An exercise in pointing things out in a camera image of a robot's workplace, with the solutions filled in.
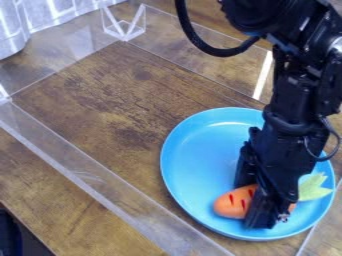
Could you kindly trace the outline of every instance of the wooden surface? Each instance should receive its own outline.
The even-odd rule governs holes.
[[[203,20],[219,27],[220,19]],[[37,82],[13,101],[236,255],[295,255],[306,233],[264,243],[212,233],[179,208],[160,177],[160,147],[185,117],[216,107],[262,109],[262,103],[124,43]],[[0,201],[57,255],[163,255],[5,132],[0,137]],[[335,242],[331,248],[339,248]]]

